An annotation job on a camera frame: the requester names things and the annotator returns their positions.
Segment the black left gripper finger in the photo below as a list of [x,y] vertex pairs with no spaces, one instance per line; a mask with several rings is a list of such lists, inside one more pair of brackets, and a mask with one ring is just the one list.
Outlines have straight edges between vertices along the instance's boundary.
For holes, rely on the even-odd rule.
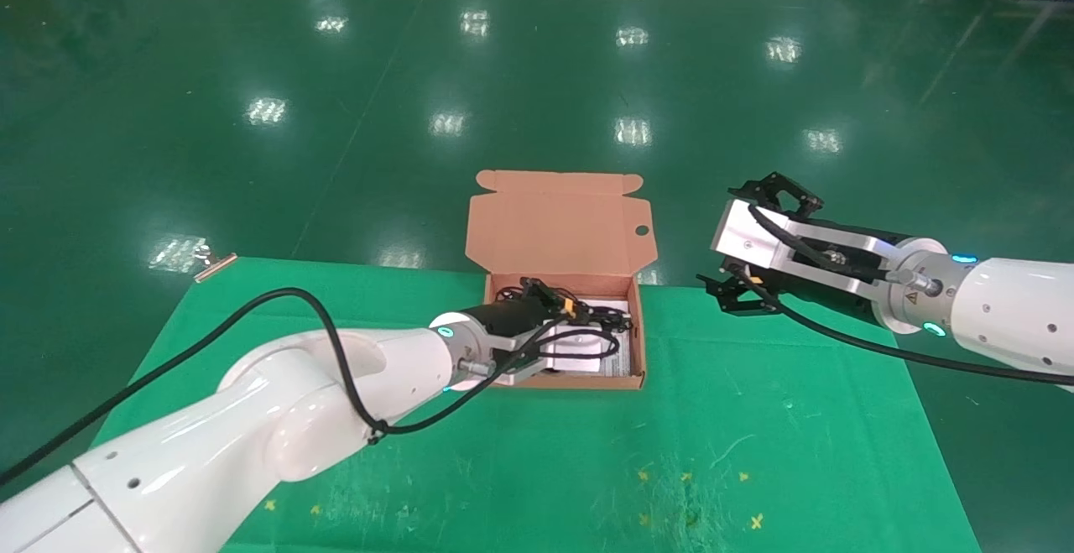
[[555,315],[568,316],[568,319],[587,317],[587,304],[564,288],[552,288],[537,278],[520,279],[522,296],[535,299],[546,310]]

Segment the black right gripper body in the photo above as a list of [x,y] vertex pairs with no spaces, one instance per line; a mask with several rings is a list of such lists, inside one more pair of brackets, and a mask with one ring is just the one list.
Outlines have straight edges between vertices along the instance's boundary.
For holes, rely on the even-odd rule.
[[829,220],[786,219],[781,241],[786,292],[827,307],[874,307],[889,292],[885,273],[901,261],[905,235]]

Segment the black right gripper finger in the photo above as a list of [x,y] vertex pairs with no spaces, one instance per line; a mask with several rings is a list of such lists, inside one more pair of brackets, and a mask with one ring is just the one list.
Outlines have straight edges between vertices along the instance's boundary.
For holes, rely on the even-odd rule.
[[772,270],[720,270],[721,278],[696,274],[705,292],[717,301],[722,312],[730,316],[781,315],[777,305],[785,278]]
[[[821,197],[779,172],[771,172],[759,180],[748,180],[738,187],[729,187],[728,193],[739,200],[754,201],[764,209],[802,220],[810,219],[825,205]],[[781,201],[783,197],[789,197],[790,201],[797,202],[797,206],[793,209],[783,206]]]

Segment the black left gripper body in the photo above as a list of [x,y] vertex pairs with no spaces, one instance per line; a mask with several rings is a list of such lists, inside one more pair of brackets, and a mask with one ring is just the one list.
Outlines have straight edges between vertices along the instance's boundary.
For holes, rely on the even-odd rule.
[[464,340],[479,349],[525,349],[554,311],[537,299],[498,300],[464,310]]

